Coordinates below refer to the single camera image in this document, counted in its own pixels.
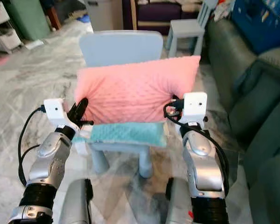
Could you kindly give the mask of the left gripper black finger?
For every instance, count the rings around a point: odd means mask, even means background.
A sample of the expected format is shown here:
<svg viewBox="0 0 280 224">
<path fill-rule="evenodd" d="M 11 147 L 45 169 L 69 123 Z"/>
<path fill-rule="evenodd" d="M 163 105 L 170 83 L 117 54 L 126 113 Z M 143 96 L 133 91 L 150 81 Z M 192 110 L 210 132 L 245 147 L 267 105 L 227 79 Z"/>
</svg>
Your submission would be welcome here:
<svg viewBox="0 0 280 224">
<path fill-rule="evenodd" d="M 83 98 L 80 102 L 78 102 L 78 104 L 74 104 L 69 110 L 69 118 L 71 120 L 81 120 L 86 111 L 88 102 L 87 98 Z"/>
</svg>

